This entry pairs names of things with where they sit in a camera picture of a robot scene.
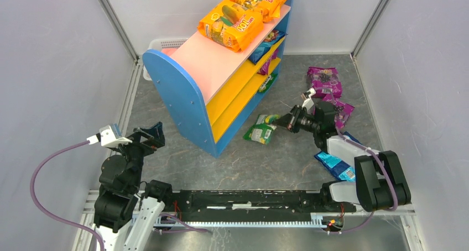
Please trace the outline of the yellow green Fox's candy bag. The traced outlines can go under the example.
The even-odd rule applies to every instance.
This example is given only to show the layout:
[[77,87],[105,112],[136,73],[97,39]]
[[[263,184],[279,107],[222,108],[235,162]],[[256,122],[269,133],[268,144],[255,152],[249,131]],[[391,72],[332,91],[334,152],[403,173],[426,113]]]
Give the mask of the yellow green Fox's candy bag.
[[265,93],[267,90],[269,90],[271,85],[277,79],[277,76],[278,76],[278,74],[275,74],[275,73],[269,74],[267,76],[266,80],[259,87],[258,93]]

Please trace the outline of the blue Slendy candy bag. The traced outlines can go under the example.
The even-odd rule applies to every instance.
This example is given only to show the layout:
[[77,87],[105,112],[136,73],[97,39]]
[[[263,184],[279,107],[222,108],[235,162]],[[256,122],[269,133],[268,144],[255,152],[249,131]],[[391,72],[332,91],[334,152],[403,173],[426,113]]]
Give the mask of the blue Slendy candy bag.
[[253,64],[257,64],[258,61],[271,49],[271,47],[285,36],[285,32],[276,29],[272,30],[250,54],[248,60]]

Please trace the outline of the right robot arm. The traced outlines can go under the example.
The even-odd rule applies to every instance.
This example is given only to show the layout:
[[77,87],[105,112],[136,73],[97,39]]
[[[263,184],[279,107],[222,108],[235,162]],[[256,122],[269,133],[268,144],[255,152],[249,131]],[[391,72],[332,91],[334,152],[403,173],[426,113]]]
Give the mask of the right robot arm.
[[335,117],[334,105],[321,101],[314,114],[296,105],[272,124],[292,133],[300,130],[312,133],[321,151],[354,168],[354,182],[335,181],[325,186],[327,198],[360,205],[367,212],[394,211],[398,206],[410,204],[410,188],[397,154],[371,149],[342,134]]

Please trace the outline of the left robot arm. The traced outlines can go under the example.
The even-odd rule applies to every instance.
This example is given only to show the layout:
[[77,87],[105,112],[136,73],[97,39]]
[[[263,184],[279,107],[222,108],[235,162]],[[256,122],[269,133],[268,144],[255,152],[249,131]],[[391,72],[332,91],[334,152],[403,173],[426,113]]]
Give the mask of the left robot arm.
[[110,124],[88,140],[115,151],[102,163],[94,203],[93,222],[103,239],[103,250],[143,250],[173,193],[169,183],[152,180],[138,195],[144,158],[165,146],[163,124],[134,128],[127,137],[118,125]]

